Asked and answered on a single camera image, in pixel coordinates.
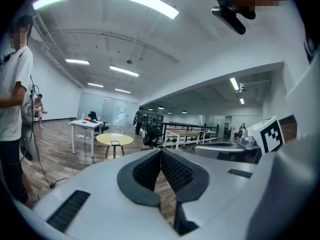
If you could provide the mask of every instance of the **white t-shirt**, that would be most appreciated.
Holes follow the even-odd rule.
[[[33,55],[28,46],[12,54],[0,73],[0,96],[10,95],[16,82],[27,89],[33,68]],[[10,142],[21,137],[21,112],[19,106],[0,108],[0,142]]]

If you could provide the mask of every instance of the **black pants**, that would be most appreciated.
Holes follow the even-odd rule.
[[[136,123],[135,134],[137,134],[137,135],[140,133],[141,124],[142,124],[142,122]]]
[[[19,158],[19,140],[0,141],[0,159],[5,183],[11,194],[25,204],[27,191],[22,184],[22,167]]]

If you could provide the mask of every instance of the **white table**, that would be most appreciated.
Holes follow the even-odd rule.
[[[217,139],[217,137],[211,138],[211,135],[212,135],[212,134],[216,134],[216,133],[217,133],[216,131],[210,131],[210,130],[209,130],[209,131],[205,131],[205,130],[202,130],[201,132],[203,132],[202,143],[205,143],[206,134],[210,134],[210,138],[207,139],[206,142],[207,142],[207,141],[211,142],[211,140],[216,140],[216,139]]]
[[[91,142],[91,157],[94,158],[95,157],[95,155],[94,155],[94,143],[95,143],[94,132],[95,132],[95,128],[99,127],[99,134],[101,134],[103,122],[98,121],[97,123],[94,123],[94,122],[89,122],[87,120],[76,120],[76,121],[71,121],[70,124],[71,124],[72,153],[76,154],[76,151],[75,151],[75,126],[84,128],[84,142],[83,142],[84,144],[86,144],[87,129],[91,129],[91,140],[90,140],[90,142]]]
[[[193,132],[193,131],[188,131],[188,130],[166,130],[165,131],[165,137],[164,137],[164,145],[163,145],[164,148],[166,148],[168,134],[172,134],[172,135],[176,135],[177,136],[176,146],[175,146],[176,150],[179,148],[180,136],[181,137],[184,136],[183,146],[186,145],[187,136],[196,136],[196,143],[197,144],[199,143],[199,135],[200,135],[200,133],[198,133],[198,132]]]

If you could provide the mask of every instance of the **round wooden table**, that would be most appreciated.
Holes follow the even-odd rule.
[[[107,145],[106,152],[105,152],[105,161],[108,160],[109,147],[112,146],[111,142],[119,142],[123,156],[125,155],[123,146],[129,145],[132,142],[134,142],[133,138],[127,135],[119,134],[119,133],[103,133],[98,135],[96,137],[96,140],[101,144]],[[116,158],[116,146],[113,146],[113,159],[115,158]]]

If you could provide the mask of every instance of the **ceiling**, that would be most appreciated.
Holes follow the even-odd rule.
[[[250,83],[255,81],[270,80],[271,71],[256,73],[235,78],[237,83]],[[270,85],[250,88],[241,92],[241,98],[244,98],[245,104],[259,104],[263,96],[270,90]],[[169,111],[182,111],[192,104],[193,107],[200,107],[203,104],[234,104],[241,106],[239,98],[230,80],[213,83],[210,85],[195,88],[170,97],[162,98],[156,102],[145,105],[145,109],[153,109],[157,112],[159,106],[163,106],[163,113]]]
[[[176,7],[179,14],[175,19],[127,0],[64,0],[34,13],[41,17],[65,59],[90,62],[66,66],[67,71],[76,72],[84,82],[135,94],[196,46],[235,35],[211,14],[218,4],[215,0],[161,1]],[[264,22],[259,13],[253,21],[239,18],[249,28]],[[131,53],[133,64],[127,64]],[[110,70],[110,66],[139,77]]]

